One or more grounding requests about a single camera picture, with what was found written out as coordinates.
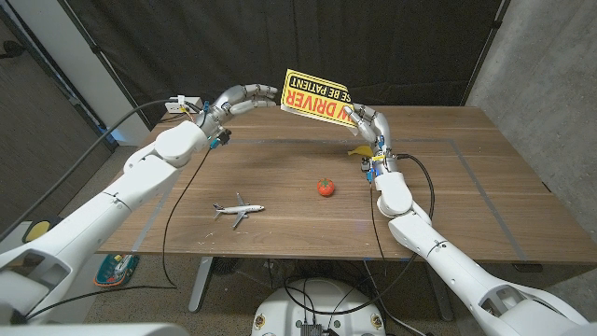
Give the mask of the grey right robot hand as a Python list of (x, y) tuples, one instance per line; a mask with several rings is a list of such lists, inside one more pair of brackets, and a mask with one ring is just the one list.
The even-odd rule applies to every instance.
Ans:
[(373, 157), (374, 167), (380, 174), (397, 172), (396, 160), (392, 157), (392, 136), (385, 115), (371, 107), (353, 103), (352, 107), (343, 110), (356, 124), (357, 130), (368, 142)]

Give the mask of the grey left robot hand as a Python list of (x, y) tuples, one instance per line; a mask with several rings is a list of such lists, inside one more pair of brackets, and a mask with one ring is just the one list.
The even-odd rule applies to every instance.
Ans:
[(264, 84), (236, 85), (210, 103), (208, 112), (198, 125), (207, 137), (215, 136), (223, 125), (236, 116), (255, 108), (276, 106), (278, 89)]

